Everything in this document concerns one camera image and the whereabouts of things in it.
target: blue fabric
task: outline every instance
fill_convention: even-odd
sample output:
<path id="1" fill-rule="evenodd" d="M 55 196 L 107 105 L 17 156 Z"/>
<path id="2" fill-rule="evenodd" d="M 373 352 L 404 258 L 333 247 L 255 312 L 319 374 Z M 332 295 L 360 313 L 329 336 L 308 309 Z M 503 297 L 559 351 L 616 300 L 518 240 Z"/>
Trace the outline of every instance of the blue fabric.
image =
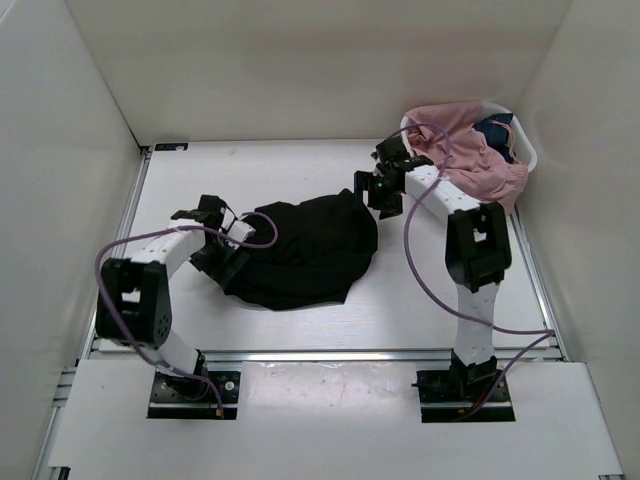
<path id="1" fill-rule="evenodd" d="M 513 113 L 496 113 L 473 126 L 473 128 L 482 133 L 487 139 L 487 145 L 500 152 L 507 163 L 513 163 L 513 158 L 511 158 L 509 154 L 508 147 L 509 132 L 507 132 L 506 128 L 491 123 L 491 120 L 510 125 L 511 120 L 513 120 Z"/>

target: black garment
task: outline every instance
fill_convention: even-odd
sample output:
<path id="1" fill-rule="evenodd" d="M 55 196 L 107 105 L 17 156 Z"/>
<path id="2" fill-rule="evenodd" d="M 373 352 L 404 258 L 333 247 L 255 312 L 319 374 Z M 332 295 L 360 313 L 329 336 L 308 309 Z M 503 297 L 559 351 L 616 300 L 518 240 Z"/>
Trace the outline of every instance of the black garment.
<path id="1" fill-rule="evenodd" d="M 344 302 L 378 249 L 375 220 L 366 208 L 356 209 L 346 189 L 300 205 L 277 202 L 256 211 L 278 226 L 278 241 L 268 249 L 245 249 L 249 260 L 225 293 L 271 310 Z M 251 243 L 273 238 L 266 220 L 244 221 L 256 229 Z"/>
<path id="2" fill-rule="evenodd" d="M 513 158 L 511 158 L 508 147 L 509 132 L 507 132 L 506 128 L 491 123 L 491 120 L 510 125 L 511 120 L 513 120 L 513 113 L 496 113 L 473 126 L 477 131 L 484 134 L 487 139 L 487 145 L 497 150 L 507 163 L 513 163 Z"/>

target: white floor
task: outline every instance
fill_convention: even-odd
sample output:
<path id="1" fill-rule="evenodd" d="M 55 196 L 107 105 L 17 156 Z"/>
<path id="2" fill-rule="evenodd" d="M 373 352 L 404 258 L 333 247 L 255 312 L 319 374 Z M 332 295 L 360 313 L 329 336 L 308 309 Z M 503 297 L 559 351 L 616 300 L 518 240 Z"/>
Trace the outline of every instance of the white floor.
<path id="1" fill-rule="evenodd" d="M 153 370 L 85 360 L 50 457 L 70 480 L 597 480 L 620 474 L 583 364 L 509 374 L 514 423 L 421 424 L 415 367 L 244 364 L 236 421 L 145 418 Z"/>
<path id="2" fill-rule="evenodd" d="M 205 193 L 244 212 L 275 201 L 298 203 L 352 188 L 356 170 L 374 167 L 370 153 L 375 143 L 191 143 L 187 151 L 155 152 L 131 233 L 166 226 L 176 210 L 196 208 Z M 405 212 L 411 202 L 405 198 Z M 174 327 L 187 342 L 204 350 L 451 348 L 456 320 L 434 305 L 413 279 L 402 245 L 403 224 L 404 216 L 379 224 L 379 251 L 345 305 L 271 312 L 226 297 L 217 284 L 185 265 L 171 281 Z M 454 284 L 444 265 L 444 225 L 421 209 L 412 232 L 413 252 L 425 280 L 455 307 Z M 496 324 L 544 328 L 511 227 L 510 235 L 513 264 L 498 294 Z M 495 335 L 497 347 L 522 347 L 532 340 Z M 114 348 L 102 342 L 103 351 Z"/>

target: black mounting plate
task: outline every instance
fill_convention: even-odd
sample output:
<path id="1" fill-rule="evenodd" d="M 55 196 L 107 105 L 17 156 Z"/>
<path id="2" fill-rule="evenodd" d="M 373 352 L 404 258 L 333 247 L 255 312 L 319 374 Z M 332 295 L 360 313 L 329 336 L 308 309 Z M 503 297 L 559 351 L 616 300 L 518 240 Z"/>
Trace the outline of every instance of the black mounting plate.
<path id="1" fill-rule="evenodd" d="M 417 379 L 414 386 L 419 392 L 422 423 L 457 421 L 463 415 L 461 412 L 473 404 L 468 399 L 460 398 L 459 389 L 455 388 L 449 370 L 420 370 Z M 509 386 L 506 380 L 501 383 L 482 409 L 460 422 L 514 422 L 516 418 Z"/>
<path id="2" fill-rule="evenodd" d="M 200 399 L 186 398 L 171 386 L 169 375 L 156 371 L 149 397 L 147 418 L 174 418 L 191 420 L 235 420 L 240 396 L 240 372 L 210 371 L 209 378 L 218 387 L 224 406 L 224 418 L 220 417 L 216 398 L 206 393 Z"/>

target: white wall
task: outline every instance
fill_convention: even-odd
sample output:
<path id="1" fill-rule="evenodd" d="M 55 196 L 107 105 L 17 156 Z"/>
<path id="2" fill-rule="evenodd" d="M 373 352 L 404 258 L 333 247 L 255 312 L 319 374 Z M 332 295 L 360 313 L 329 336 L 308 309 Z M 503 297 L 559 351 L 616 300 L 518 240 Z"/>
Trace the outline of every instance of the white wall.
<path id="1" fill-rule="evenodd" d="M 372 138 L 513 106 L 570 0 L 67 0 L 138 140 Z"/>
<path id="2" fill-rule="evenodd" d="M 640 478 L 640 3 L 576 0 L 517 113 L 539 164 L 520 202 L 562 333 Z"/>
<path id="3" fill-rule="evenodd" d="M 0 2 L 0 478 L 27 478 L 139 154 L 61 0 Z"/>

